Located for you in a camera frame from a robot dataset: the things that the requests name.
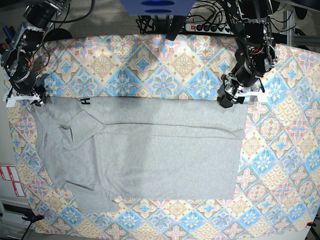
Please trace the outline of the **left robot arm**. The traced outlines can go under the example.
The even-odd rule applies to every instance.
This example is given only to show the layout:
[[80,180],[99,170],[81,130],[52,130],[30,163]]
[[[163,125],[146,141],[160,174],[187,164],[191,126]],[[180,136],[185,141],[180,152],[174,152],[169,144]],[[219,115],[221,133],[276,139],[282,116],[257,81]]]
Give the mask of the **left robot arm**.
[[266,103],[270,92],[262,78],[277,63],[276,43],[270,16],[270,0],[224,0],[221,6],[227,25],[235,36],[239,49],[236,66],[221,77],[217,101],[223,108],[242,104],[247,97]]

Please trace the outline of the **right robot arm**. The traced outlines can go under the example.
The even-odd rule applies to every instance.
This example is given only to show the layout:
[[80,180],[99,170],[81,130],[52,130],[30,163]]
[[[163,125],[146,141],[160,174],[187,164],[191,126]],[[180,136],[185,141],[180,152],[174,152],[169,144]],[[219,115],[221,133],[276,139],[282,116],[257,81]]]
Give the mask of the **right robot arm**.
[[44,46],[45,33],[70,6],[69,0],[26,1],[24,21],[17,27],[2,28],[6,39],[0,45],[0,65],[8,75],[10,88],[4,94],[7,108],[17,101],[27,100],[30,104],[43,106],[46,90],[40,84],[41,69],[33,69],[37,51]]

